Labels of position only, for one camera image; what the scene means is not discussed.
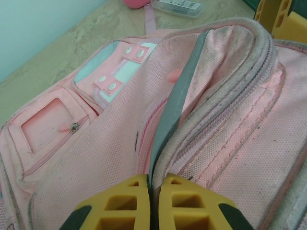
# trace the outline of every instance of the zipper track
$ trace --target zipper track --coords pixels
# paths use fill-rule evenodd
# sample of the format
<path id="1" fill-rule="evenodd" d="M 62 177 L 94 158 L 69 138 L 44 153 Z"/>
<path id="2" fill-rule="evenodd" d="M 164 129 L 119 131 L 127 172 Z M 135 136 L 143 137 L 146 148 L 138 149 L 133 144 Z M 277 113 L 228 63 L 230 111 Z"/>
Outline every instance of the zipper track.
<path id="1" fill-rule="evenodd" d="M 89 116 L 83 117 L 79 122 L 78 129 L 84 125 L 84 123 L 89 119 Z M 41 166 L 43 166 L 65 143 L 66 141 L 72 137 L 72 135 L 76 132 L 69 132 L 55 147 L 53 147 L 52 150 L 50 150 L 45 156 L 43 156 L 40 160 L 38 160 L 31 168 L 26 170 L 23 174 L 23 177 L 29 176 L 32 173 L 34 173 L 36 170 L 38 170 Z"/>
<path id="2" fill-rule="evenodd" d="M 274 62 L 271 61 L 274 58 L 274 50 L 272 41 L 269 43 L 267 56 L 260 67 L 260 69 L 255 74 L 255 77 L 247 84 L 247 86 L 241 91 L 241 93 L 229 103 L 225 107 L 223 111 L 221 111 L 215 118 L 210 121 L 204 129 L 202 129 L 198 134 L 196 134 L 192 141 L 190 141 L 184 148 L 182 148 L 179 153 L 177 154 L 177 158 L 174 161 L 173 165 L 181 158 L 180 156 L 183 156 L 185 152 L 188 152 L 191 147 L 195 146 L 196 143 L 199 143 L 201 140 L 205 140 L 201 145 L 203 146 L 207 141 L 208 138 L 204 138 L 206 135 L 208 135 L 215 127 L 218 126 L 221 122 L 223 122 L 231 113 L 233 113 L 239 105 L 242 103 L 242 101 L 248 97 L 254 90 L 257 88 L 269 75 L 270 71 L 272 70 L 274 66 Z M 195 157 L 196 157 L 197 151 L 193 153 L 191 157 L 189 157 L 189 160 L 183 165 L 183 167 L 180 169 L 178 173 L 181 173 L 185 166 L 189 164 Z"/>

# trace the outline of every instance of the tiled floor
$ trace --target tiled floor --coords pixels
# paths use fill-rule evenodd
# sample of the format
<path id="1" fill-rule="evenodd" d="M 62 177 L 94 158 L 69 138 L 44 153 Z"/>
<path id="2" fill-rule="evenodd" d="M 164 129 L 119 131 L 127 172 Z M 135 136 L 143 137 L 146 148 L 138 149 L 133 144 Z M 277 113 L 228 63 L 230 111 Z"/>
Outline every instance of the tiled floor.
<path id="1" fill-rule="evenodd" d="M 157 27 L 187 28 L 223 18 L 254 16 L 242 0 L 205 0 L 205 4 L 206 10 L 198 19 L 156 11 Z M 144 33 L 143 9 L 132 10 L 121 0 L 109 0 L 0 84 L 0 125 L 26 102 L 80 66 L 102 44 Z"/>

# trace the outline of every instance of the backpack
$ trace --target backpack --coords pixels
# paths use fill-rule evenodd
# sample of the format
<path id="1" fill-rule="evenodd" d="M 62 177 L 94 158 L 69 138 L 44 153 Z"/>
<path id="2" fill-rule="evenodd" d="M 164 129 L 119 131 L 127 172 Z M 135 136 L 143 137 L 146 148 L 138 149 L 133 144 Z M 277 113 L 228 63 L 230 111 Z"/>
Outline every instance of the backpack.
<path id="1" fill-rule="evenodd" d="M 246 18 L 103 45 L 2 127 L 2 226 L 57 230 L 140 173 L 157 203 L 173 173 L 256 229 L 305 229 L 306 63 L 306 45 Z"/>

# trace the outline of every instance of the white button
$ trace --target white button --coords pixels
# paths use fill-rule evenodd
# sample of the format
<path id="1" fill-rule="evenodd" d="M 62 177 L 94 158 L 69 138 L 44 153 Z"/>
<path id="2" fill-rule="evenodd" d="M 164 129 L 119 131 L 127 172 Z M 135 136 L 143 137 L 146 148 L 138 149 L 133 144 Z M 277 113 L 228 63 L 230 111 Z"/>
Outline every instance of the white button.
<path id="1" fill-rule="evenodd" d="M 101 78 L 99 78 L 99 82 L 103 82 L 106 79 L 106 76 L 102 76 Z"/>
<path id="2" fill-rule="evenodd" d="M 128 54 L 131 50 L 132 50 L 132 47 L 129 46 L 129 47 L 126 49 L 125 54 Z"/>
<path id="3" fill-rule="evenodd" d="M 116 87 L 116 83 L 112 83 L 112 84 L 110 84 L 110 86 L 109 86 L 109 90 L 113 90 L 113 89 L 115 89 L 115 87 Z"/>
<path id="4" fill-rule="evenodd" d="M 141 49 L 139 52 L 137 52 L 136 57 L 140 58 L 143 56 L 143 54 L 144 54 L 144 50 Z"/>

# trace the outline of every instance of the pink strap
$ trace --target pink strap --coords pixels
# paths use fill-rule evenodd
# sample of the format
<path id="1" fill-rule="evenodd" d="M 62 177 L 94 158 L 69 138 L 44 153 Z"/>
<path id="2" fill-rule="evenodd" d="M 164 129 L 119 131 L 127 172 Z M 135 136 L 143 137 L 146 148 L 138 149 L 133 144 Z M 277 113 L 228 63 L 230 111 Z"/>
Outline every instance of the pink strap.
<path id="1" fill-rule="evenodd" d="M 154 9 L 150 3 L 144 6 L 145 11 L 145 31 L 146 34 L 154 32 L 157 28 L 155 25 Z"/>

